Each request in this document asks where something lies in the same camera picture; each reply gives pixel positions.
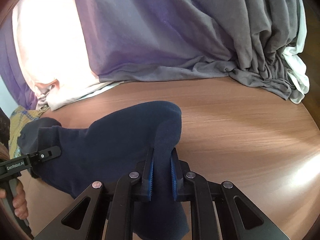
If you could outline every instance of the wooden table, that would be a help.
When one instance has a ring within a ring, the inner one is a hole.
[[[320,214],[320,131],[303,104],[230,78],[215,78],[122,84],[44,116],[64,127],[87,128],[116,110],[153,100],[171,101],[181,108],[177,150],[191,170],[213,182],[232,181],[291,240],[305,236]],[[34,232],[70,202],[52,188],[44,199],[46,188],[28,179]],[[40,220],[36,210],[41,208],[54,211]]]

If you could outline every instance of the yellow plaid cloth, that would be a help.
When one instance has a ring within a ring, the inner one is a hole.
[[[23,106],[18,106],[10,116],[10,140],[9,154],[10,159],[21,156],[20,148],[17,144],[17,139],[20,136],[22,128],[33,120],[37,120],[48,110],[48,106],[41,110],[26,110]]]

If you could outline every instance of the gray cloth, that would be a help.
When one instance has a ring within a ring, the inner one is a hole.
[[[101,82],[230,76],[284,99],[299,0],[75,0]]]

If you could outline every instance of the human hand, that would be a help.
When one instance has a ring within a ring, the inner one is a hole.
[[[28,208],[27,208],[27,201],[26,201],[26,193],[23,190],[23,185],[20,180],[18,180],[17,184],[17,195],[14,197],[12,204],[15,208],[14,213],[15,215],[24,220],[28,217]],[[6,198],[6,191],[4,189],[0,189],[0,198]]]

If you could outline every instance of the black bracket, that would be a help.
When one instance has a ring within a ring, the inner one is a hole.
[[[48,149],[23,155],[0,163],[0,188],[5,189],[7,192],[7,196],[6,199],[3,200],[3,204],[6,209],[8,209],[8,214],[11,216],[11,218],[17,222],[21,229],[28,236],[30,236],[30,238],[33,238],[33,236],[31,235],[31,229],[29,227],[28,220],[20,220],[14,214],[15,208],[12,204],[12,200],[17,194],[17,178],[21,176],[21,171],[32,168],[39,163],[56,158],[60,156],[60,154],[60,148],[58,146],[53,146]]]
[[[100,240],[112,202],[105,240],[132,240],[134,201],[147,201],[148,177],[152,174],[153,149],[136,171],[117,183],[96,181],[56,217],[35,240]],[[289,240],[289,238],[233,183],[207,181],[191,172],[188,163],[172,151],[173,198],[190,201],[193,240]]]

